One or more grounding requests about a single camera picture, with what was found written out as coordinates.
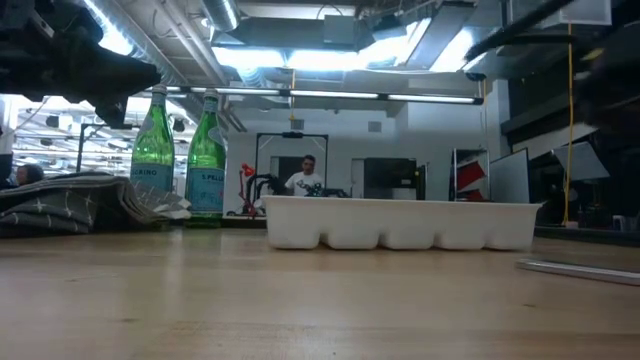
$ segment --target red object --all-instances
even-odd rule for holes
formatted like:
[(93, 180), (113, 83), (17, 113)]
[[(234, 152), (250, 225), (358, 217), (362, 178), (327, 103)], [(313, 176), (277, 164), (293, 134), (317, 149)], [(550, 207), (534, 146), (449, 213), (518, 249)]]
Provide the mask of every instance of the red object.
[(256, 173), (256, 169), (252, 168), (251, 166), (247, 165), (246, 163), (242, 164), (242, 170), (244, 171), (244, 176), (253, 176), (253, 174)]
[(243, 173), (245, 174), (245, 176), (251, 176), (251, 175), (246, 175), (247, 171), (255, 172), (255, 170), (250, 168), (247, 164), (242, 164), (242, 168), (244, 169), (244, 171), (240, 170), (240, 172), (239, 172), (239, 174), (240, 174), (240, 193), (238, 195), (240, 195), (240, 198), (244, 202), (244, 205), (247, 207), (247, 211), (249, 212), (249, 216), (255, 218), (255, 216), (257, 214), (257, 211), (256, 211), (256, 208), (253, 206), (253, 203), (244, 196), (244, 179), (242, 178)]
[(472, 182), (484, 177), (484, 171), (478, 162), (472, 162), (458, 169), (458, 191), (469, 186)]

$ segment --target white ice cube tray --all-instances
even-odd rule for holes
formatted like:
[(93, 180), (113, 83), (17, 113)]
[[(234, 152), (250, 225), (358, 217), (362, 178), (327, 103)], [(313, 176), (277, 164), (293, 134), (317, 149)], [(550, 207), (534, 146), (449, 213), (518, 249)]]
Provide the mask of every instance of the white ice cube tray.
[(275, 248), (527, 249), (538, 204), (263, 196)]

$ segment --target man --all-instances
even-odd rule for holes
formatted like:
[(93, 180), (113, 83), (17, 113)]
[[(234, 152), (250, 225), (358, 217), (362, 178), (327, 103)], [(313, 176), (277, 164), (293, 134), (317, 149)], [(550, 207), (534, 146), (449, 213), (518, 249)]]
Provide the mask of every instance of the man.
[(38, 165), (27, 164), (18, 167), (16, 180), (18, 186), (33, 184), (44, 179), (44, 171)]
[(293, 190), (293, 196), (306, 196), (309, 189), (315, 184), (324, 186), (320, 175), (314, 173), (316, 158), (305, 155), (302, 161), (302, 171), (291, 175), (284, 184), (287, 189)]

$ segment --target white t-shirt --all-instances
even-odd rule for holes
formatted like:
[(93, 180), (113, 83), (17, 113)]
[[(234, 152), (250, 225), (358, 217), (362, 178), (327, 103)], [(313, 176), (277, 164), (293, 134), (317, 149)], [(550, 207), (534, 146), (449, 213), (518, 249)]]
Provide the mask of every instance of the white t-shirt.
[(307, 187), (315, 184), (321, 184), (322, 178), (318, 174), (305, 175), (302, 171), (291, 175), (289, 180), (284, 184), (287, 189), (293, 189), (294, 196), (306, 196)]

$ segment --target gray patterned cloth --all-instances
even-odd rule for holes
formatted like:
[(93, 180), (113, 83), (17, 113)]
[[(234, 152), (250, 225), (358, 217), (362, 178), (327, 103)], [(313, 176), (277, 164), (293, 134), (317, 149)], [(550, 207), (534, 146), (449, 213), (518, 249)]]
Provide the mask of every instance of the gray patterned cloth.
[(0, 191), (0, 237), (126, 230), (187, 219), (184, 198), (128, 178), (86, 172)]

